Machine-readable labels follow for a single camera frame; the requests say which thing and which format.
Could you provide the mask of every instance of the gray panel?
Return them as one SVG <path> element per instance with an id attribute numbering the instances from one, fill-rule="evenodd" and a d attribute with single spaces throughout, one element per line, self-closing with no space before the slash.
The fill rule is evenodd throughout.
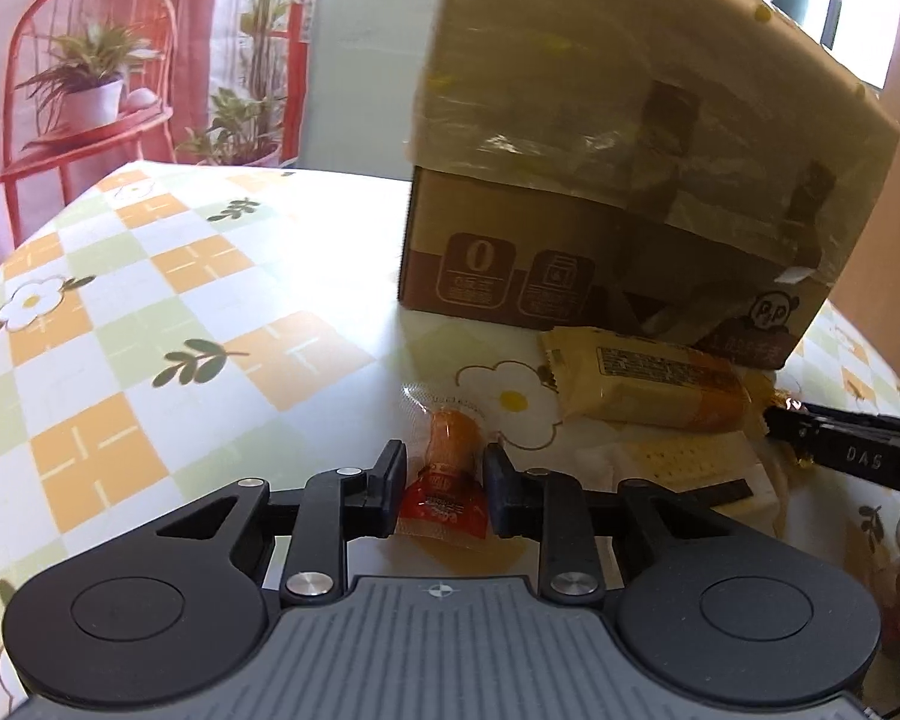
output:
<path id="1" fill-rule="evenodd" d="M 257 656 L 202 694 L 141 712 L 42 698 L 15 720 L 730 720 L 634 668 L 588 610 L 536 600 L 524 581 L 360 579 L 335 605 L 284 614 Z M 850 699 L 785 720 L 865 718 Z"/>

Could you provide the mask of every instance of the nutrition label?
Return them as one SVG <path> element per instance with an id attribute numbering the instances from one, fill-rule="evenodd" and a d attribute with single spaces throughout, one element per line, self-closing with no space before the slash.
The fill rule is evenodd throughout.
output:
<path id="1" fill-rule="evenodd" d="M 628 376 L 649 382 L 694 386 L 700 389 L 721 389 L 725 392 L 738 391 L 740 381 L 728 370 L 714 370 L 690 362 L 664 360 L 640 352 L 624 349 L 597 347 L 597 362 L 605 376 Z"/>
<path id="2" fill-rule="evenodd" d="M 593 271 L 593 261 L 586 257 L 540 251 L 533 258 L 517 308 L 528 317 L 570 322 L 583 308 Z"/>
<path id="3" fill-rule="evenodd" d="M 510 241 L 455 233 L 440 261 L 437 295 L 448 303 L 496 308 L 506 300 L 516 248 Z"/>

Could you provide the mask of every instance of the black circular cover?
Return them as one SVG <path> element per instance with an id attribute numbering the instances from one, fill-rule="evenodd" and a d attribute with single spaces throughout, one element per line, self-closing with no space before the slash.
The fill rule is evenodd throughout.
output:
<path id="1" fill-rule="evenodd" d="M 742 707 L 804 704 L 855 685 L 880 634 L 874 600 L 840 569 L 734 536 L 667 552 L 626 588 L 616 623 L 665 683 Z"/>
<path id="2" fill-rule="evenodd" d="M 216 682 L 261 640 L 260 589 L 215 550 L 181 538 L 128 546 L 74 557 L 13 597 L 4 642 L 31 692 L 78 707 L 158 704 Z"/>

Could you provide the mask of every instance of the number 0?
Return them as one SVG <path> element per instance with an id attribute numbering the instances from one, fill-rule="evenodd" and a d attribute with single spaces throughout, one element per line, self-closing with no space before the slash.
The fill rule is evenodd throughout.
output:
<path id="1" fill-rule="evenodd" d="M 466 266 L 476 274 L 485 274 L 493 265 L 496 252 L 490 241 L 474 241 L 466 249 Z"/>

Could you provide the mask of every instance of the tablecloth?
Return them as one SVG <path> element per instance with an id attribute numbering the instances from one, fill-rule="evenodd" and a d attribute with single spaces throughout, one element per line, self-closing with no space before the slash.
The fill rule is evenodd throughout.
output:
<path id="1" fill-rule="evenodd" d="M 517 467 L 573 471 L 578 450 L 646 430 L 563 423 L 532 331 L 400 309 L 408 196 L 365 176 L 136 162 L 10 257 L 0 619 L 34 573 L 235 479 L 300 487 L 419 440 L 408 385 L 477 397 Z M 829 304 L 778 386 L 900 415 L 898 377 Z M 825 469 L 792 469 L 790 488 L 787 541 L 880 592 L 900 494 Z M 351 553 L 355 573 L 408 565 L 458 570 L 408 545 Z M 897 668 L 871 672 L 879 706 L 900 698 Z M 0 644 L 0 717 L 21 697 Z"/>

